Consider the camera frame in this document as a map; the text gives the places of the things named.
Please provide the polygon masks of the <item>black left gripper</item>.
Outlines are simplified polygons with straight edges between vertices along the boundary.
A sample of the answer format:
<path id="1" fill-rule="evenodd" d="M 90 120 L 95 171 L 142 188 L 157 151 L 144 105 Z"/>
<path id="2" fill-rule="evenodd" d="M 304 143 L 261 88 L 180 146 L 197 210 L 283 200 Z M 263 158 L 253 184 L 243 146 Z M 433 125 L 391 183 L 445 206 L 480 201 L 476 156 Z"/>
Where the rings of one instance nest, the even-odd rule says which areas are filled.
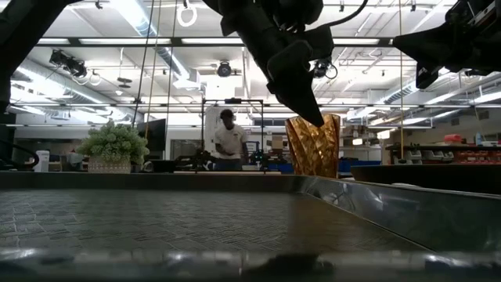
<path id="1" fill-rule="evenodd" d="M 321 127 L 323 116 L 312 92 L 309 63 L 331 57 L 328 27 L 305 28 L 317 21 L 323 0 L 203 0 L 222 16 L 224 36 L 239 35 L 256 64 L 270 79 L 278 101 Z"/>

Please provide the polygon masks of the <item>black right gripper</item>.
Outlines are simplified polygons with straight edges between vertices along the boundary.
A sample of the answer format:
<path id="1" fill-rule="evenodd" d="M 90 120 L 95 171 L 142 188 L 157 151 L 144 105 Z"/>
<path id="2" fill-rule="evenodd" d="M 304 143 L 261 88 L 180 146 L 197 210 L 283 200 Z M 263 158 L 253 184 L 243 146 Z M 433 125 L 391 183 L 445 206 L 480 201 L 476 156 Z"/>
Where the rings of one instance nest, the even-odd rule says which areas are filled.
<path id="1" fill-rule="evenodd" d="M 501 72 L 501 0 L 457 0 L 445 19 L 438 27 L 393 39 L 396 49 L 416 61 L 418 89 L 433 84 L 443 67 L 474 75 Z"/>

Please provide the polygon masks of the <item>amber faceted cup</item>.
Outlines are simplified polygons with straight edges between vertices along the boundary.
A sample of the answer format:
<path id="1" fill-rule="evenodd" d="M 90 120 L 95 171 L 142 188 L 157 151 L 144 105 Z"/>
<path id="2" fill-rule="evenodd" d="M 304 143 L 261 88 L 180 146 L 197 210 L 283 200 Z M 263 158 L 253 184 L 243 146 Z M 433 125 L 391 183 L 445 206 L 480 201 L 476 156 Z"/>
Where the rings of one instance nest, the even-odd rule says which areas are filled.
<path id="1" fill-rule="evenodd" d="M 323 121 L 316 127 L 299 116 L 286 120 L 295 175 L 338 178 L 341 119 L 336 114 L 323 114 Z"/>

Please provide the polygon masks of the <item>black plastic tray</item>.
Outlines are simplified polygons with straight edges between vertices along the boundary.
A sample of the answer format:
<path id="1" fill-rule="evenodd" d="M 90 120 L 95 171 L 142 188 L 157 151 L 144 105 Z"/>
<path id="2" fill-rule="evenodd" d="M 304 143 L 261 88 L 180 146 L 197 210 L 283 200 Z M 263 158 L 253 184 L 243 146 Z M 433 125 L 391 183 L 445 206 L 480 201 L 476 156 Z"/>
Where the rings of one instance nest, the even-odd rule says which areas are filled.
<path id="1" fill-rule="evenodd" d="M 1 172 L 0 282 L 501 282 L 501 197 L 294 175 Z"/>

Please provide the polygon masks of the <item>person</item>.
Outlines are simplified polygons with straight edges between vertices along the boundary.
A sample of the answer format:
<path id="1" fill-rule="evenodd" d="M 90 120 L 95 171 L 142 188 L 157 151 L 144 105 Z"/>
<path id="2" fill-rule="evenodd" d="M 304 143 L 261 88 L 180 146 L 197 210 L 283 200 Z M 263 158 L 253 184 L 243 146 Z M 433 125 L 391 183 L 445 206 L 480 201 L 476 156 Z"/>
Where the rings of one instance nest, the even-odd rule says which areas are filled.
<path id="1" fill-rule="evenodd" d="M 247 136 L 233 118 L 234 114 L 230 109 L 224 109 L 220 113 L 222 126 L 214 134 L 218 171 L 241 171 L 243 164 L 248 161 Z"/>

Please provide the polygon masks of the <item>shelf with storage bins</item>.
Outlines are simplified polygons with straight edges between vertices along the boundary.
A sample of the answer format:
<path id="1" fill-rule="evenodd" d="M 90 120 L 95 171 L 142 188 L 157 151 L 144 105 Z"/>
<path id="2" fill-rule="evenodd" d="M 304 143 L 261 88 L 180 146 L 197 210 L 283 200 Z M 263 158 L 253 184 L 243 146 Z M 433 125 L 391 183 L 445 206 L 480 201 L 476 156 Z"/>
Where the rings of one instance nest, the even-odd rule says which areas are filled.
<path id="1" fill-rule="evenodd" d="M 501 146 L 387 146 L 392 165 L 501 165 Z"/>

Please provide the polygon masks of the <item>blue bins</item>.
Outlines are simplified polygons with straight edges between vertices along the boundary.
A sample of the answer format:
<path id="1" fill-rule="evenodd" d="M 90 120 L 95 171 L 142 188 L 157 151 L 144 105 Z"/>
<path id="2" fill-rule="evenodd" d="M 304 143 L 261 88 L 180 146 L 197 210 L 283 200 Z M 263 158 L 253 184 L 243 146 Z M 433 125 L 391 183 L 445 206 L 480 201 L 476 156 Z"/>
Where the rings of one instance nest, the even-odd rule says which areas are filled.
<path id="1" fill-rule="evenodd" d="M 361 161 L 356 158 L 341 158 L 339 160 L 338 171 L 340 173 L 350 173 L 352 167 L 381 165 L 381 161 Z"/>

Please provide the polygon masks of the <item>black monitor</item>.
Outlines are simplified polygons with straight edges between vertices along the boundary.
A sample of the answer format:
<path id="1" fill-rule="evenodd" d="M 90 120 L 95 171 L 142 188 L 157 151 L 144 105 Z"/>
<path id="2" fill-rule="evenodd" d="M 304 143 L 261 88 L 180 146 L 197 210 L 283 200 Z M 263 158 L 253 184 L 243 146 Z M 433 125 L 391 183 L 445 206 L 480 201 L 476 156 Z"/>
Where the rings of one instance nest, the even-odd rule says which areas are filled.
<path id="1" fill-rule="evenodd" d="M 166 143 L 165 126 L 165 119 L 138 123 L 136 125 L 139 135 L 147 139 L 146 147 L 150 153 L 146 156 L 146 159 L 162 160 L 164 158 Z"/>

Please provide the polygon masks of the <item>green potted plant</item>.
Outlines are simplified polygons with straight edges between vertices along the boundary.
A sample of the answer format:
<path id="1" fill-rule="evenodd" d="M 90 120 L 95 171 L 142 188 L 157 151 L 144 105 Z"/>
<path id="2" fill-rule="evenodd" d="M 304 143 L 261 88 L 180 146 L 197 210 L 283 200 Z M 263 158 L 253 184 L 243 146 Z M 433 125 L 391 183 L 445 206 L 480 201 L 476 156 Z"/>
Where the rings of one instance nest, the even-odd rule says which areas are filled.
<path id="1" fill-rule="evenodd" d="M 132 165 L 142 165 L 150 153 L 147 143 L 136 128 L 109 121 L 91 128 L 76 151 L 88 157 L 89 173 L 130 174 Z"/>

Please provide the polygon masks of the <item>white container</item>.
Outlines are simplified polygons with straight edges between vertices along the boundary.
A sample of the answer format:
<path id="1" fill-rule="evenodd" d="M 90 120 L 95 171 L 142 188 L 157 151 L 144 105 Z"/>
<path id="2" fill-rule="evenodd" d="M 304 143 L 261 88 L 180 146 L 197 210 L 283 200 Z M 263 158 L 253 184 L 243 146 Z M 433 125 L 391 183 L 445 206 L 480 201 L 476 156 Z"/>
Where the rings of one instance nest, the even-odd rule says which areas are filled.
<path id="1" fill-rule="evenodd" d="M 37 150 L 36 154 L 38 156 L 38 163 L 34 166 L 34 171 L 48 172 L 50 152 L 48 150 Z"/>

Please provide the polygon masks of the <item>black overhead frame beam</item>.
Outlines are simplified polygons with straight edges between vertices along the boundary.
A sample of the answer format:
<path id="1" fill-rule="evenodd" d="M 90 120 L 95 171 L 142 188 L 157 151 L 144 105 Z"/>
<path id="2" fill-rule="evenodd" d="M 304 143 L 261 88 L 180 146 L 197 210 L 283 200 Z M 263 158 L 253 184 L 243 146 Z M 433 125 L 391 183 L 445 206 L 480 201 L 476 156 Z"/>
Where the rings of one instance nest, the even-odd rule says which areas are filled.
<path id="1" fill-rule="evenodd" d="M 335 46 L 340 47 L 392 47 L 393 38 L 379 37 L 332 37 Z M 240 38 L 236 37 L 212 37 L 212 38 L 181 38 L 181 37 L 159 37 L 159 38 L 41 38 L 36 44 L 37 47 L 64 47 L 64 48 L 120 48 L 120 47 L 141 47 L 147 45 L 149 47 L 243 47 L 244 43 Z"/>

